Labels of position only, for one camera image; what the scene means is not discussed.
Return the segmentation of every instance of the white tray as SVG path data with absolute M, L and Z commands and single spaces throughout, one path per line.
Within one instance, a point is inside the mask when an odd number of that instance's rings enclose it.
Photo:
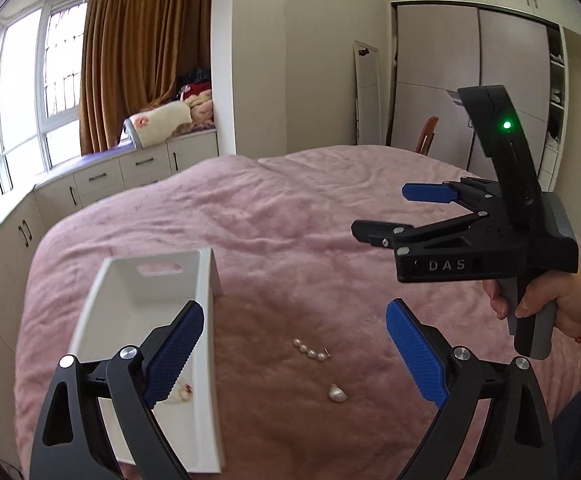
M 219 295 L 212 249 L 111 258 L 94 280 L 69 349 L 82 363 L 110 359 L 125 345 L 139 346 L 155 327 L 170 324 L 187 301 L 202 306 L 202 337 L 178 380 L 192 386 L 192 396 L 176 404 L 158 402 L 153 411 L 191 473 L 219 473 L 223 463 L 212 340 L 212 301 Z M 100 399 L 100 404 L 117 460 L 134 464 L 112 402 Z

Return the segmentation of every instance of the drawer handle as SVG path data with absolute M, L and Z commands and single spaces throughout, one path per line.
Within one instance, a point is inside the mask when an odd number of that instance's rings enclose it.
M 152 162 L 153 160 L 155 160 L 154 156 L 147 158 L 146 160 L 140 160 L 139 162 L 136 162 L 135 166 L 141 166 L 142 164 L 147 164 L 149 162 Z
M 101 175 L 92 176 L 88 179 L 88 182 L 92 182 L 93 180 L 97 180 L 98 178 L 104 178 L 105 176 L 106 176 L 106 173 L 102 173 Z
M 24 243 L 26 244 L 26 247 L 28 247 L 29 243 L 28 243 L 28 238 L 26 236 L 26 233 L 24 232 L 24 230 L 22 229 L 21 225 L 18 225 L 17 228 L 19 229 L 19 231 L 24 235 Z
M 28 222 L 26 220 L 22 220 L 22 224 L 24 227 L 26 227 L 26 230 L 28 231 L 28 239 L 32 240 L 32 233 L 30 232 L 30 228 L 28 227 Z

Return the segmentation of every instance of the pink bedspread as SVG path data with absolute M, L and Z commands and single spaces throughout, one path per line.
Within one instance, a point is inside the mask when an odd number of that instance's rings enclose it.
M 216 251 L 216 375 L 226 468 L 221 478 L 394 479 L 435 407 L 390 340 L 386 305 L 406 300 L 452 345 L 508 362 L 512 341 L 479 283 L 397 282 L 393 253 L 355 241 L 350 224 L 421 225 L 462 214 L 409 203 L 405 182 L 467 173 L 379 146 L 337 146 L 253 161 L 207 160 L 158 184 L 96 203 L 48 232 L 35 255 L 16 356 L 16 432 L 27 470 L 40 406 L 84 300 L 110 256 Z M 293 347 L 328 348 L 325 363 Z M 555 333 L 533 366 L 553 416 L 581 388 L 581 351 Z M 331 383 L 349 400 L 328 399 Z M 475 419 L 478 431 L 485 411 Z M 477 443 L 471 431 L 452 478 Z

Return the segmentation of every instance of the white shell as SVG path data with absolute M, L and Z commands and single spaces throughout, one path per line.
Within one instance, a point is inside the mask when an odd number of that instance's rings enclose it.
M 345 402 L 348 399 L 348 396 L 337 384 L 331 384 L 330 390 L 328 390 L 328 397 L 334 402 Z

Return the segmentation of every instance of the hand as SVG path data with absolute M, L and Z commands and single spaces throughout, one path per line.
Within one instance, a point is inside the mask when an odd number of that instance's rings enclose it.
M 494 280 L 485 280 L 483 290 L 491 299 L 491 307 L 498 319 L 505 319 L 509 305 L 499 294 L 499 285 Z M 577 274 L 549 270 L 533 280 L 515 311 L 517 317 L 538 313 L 546 303 L 557 300 L 555 326 L 568 337 L 581 336 L 581 259 Z

